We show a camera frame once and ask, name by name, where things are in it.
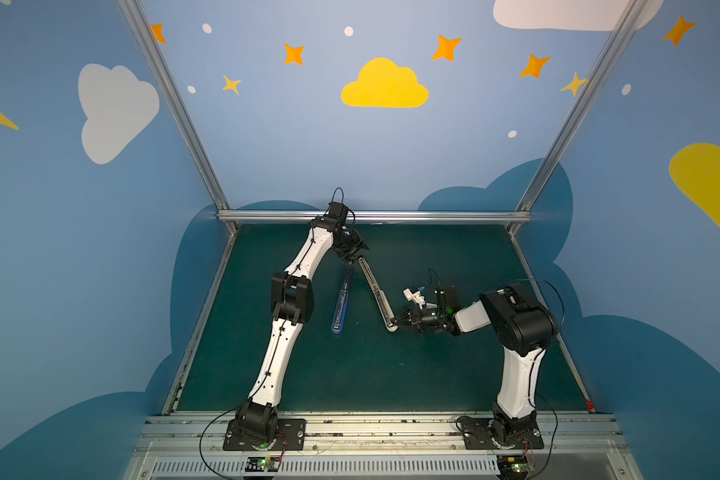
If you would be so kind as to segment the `beige black stapler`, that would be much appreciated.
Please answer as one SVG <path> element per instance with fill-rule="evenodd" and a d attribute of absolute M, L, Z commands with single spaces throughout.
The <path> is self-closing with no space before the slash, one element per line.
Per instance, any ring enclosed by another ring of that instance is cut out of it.
<path fill-rule="evenodd" d="M 398 326 L 393 321 L 394 313 L 393 313 L 392 308 L 386 298 L 385 293 L 380 288 L 380 285 L 371 270 L 370 264 L 368 263 L 368 261 L 366 260 L 366 258 L 364 256 L 360 256 L 358 258 L 358 263 L 361 267 L 361 270 L 368 282 L 368 285 L 371 289 L 373 297 L 376 301 L 376 304 L 380 311 L 382 321 L 384 323 L 385 328 L 389 332 L 395 332 L 398 329 Z"/>

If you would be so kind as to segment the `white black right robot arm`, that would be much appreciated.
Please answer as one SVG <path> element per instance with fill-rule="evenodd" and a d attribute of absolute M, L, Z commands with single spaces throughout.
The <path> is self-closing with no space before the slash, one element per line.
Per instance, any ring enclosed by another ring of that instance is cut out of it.
<path fill-rule="evenodd" d="M 492 420 L 487 425 L 458 421 L 465 439 L 486 441 L 499 449 L 542 448 L 536 386 L 540 364 L 558 328 L 534 292 L 514 282 L 481 293 L 467 306 L 452 285 L 436 287 L 433 302 L 420 290 L 406 289 L 403 294 L 410 307 L 400 314 L 386 309 L 384 323 L 389 331 L 445 331 L 458 336 L 490 326 L 502 345 L 502 383 L 492 406 Z"/>

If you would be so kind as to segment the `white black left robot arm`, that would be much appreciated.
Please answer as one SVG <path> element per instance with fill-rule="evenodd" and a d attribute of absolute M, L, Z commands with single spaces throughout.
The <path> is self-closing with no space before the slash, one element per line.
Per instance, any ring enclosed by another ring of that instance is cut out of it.
<path fill-rule="evenodd" d="M 256 449 L 277 438 L 278 407 L 295 342 L 314 310 L 312 279 L 325 254 L 333 250 L 348 259 L 365 247 L 354 224 L 354 213 L 332 201 L 309 222 L 306 239 L 293 261 L 271 280 L 271 332 L 265 356 L 247 399 L 230 423 L 231 435 Z"/>

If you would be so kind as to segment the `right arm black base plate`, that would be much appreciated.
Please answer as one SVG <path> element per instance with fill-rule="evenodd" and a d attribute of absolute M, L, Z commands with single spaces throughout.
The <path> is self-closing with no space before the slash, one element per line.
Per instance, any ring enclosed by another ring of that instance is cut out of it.
<path fill-rule="evenodd" d="M 545 444 L 536 419 L 504 417 L 473 418 L 460 416 L 455 425 L 467 450 L 543 449 Z"/>

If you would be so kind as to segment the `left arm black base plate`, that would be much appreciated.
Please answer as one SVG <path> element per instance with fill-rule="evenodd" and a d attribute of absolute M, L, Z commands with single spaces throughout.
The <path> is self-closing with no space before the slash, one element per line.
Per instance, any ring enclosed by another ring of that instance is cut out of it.
<path fill-rule="evenodd" d="M 301 451 L 306 437 L 305 419 L 271 418 L 264 422 L 233 419 L 223 441 L 224 451 Z"/>

